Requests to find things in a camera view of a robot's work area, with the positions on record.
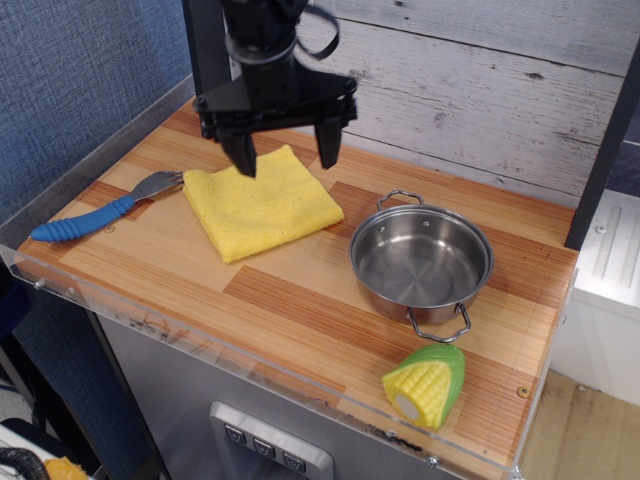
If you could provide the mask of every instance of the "metal fork tines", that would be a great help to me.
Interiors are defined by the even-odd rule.
[[[168,188],[182,185],[182,172],[162,171],[149,175],[142,180],[129,194],[134,202],[149,198]]]

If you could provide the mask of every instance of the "corn cob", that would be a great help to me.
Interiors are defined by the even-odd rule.
[[[440,428],[464,383],[464,353],[455,345],[435,344],[409,355],[382,377],[387,398],[407,420]]]

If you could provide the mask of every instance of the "blue wall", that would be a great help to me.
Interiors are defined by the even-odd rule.
[[[0,224],[191,73],[180,0],[0,0]]]

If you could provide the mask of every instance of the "yellow towel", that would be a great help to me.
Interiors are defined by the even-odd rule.
[[[256,178],[240,174],[235,167],[216,173],[184,173],[182,191],[224,263],[344,219],[342,208],[289,145],[256,161]]]

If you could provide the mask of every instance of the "metal pot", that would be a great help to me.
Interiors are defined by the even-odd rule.
[[[382,209],[393,195],[420,205]],[[467,309],[493,270],[489,241],[466,218],[426,205],[422,197],[394,190],[378,200],[378,213],[355,231],[351,266],[371,304],[397,321],[411,321],[422,338],[449,343],[471,328]],[[420,330],[462,314],[465,326],[448,338]]]

